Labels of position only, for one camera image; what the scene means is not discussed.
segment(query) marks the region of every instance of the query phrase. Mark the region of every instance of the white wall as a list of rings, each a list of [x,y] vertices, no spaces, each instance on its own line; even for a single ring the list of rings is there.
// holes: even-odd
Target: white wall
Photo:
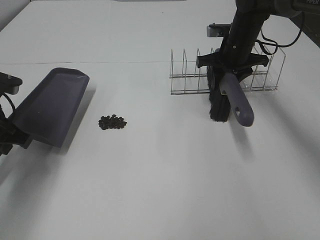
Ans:
[[[0,0],[0,31],[22,10],[30,0]]]

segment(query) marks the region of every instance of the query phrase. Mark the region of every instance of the brush handle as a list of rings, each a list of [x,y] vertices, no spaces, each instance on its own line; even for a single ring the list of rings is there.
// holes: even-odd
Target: brush handle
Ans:
[[[255,115],[236,75],[227,72],[220,81],[221,94],[227,95],[236,120],[244,127],[254,123]]]

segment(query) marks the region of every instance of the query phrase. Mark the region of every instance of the handle hole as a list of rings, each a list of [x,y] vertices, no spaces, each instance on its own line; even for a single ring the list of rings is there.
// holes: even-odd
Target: handle hole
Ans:
[[[239,107],[236,107],[236,108],[235,108],[235,114],[239,117],[239,115],[240,115],[240,109],[239,109]]]

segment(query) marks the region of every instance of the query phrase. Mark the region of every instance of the metal bracket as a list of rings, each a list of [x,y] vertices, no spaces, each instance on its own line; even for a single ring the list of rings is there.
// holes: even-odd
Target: metal bracket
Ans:
[[[206,27],[206,36],[208,38],[221,38],[230,31],[231,24],[210,24]]]
[[[239,70],[251,68],[256,65],[263,65],[266,67],[268,66],[268,63],[269,63],[269,58],[266,55],[250,53],[250,56],[244,65],[238,66],[238,67],[231,67],[231,68],[235,71],[239,71]],[[201,68],[203,66],[214,66],[215,68],[224,67],[223,63],[220,61],[219,52],[210,53],[204,56],[197,56],[196,65],[198,68]]]
[[[15,76],[11,76],[0,72],[0,93],[15,95],[19,91],[22,80]]]

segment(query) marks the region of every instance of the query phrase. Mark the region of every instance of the wire rack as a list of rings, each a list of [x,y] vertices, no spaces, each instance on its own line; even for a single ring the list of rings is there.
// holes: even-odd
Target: wire rack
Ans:
[[[244,79],[240,85],[245,92],[276,91],[280,81],[280,75],[285,64],[286,54],[279,48],[276,54],[270,56],[266,67],[257,65],[253,67],[252,75]],[[201,56],[199,48],[196,57]],[[182,61],[174,61],[174,52],[171,49],[170,75],[171,95],[208,94],[207,67],[197,68],[196,61],[188,61],[186,50],[183,49]]]

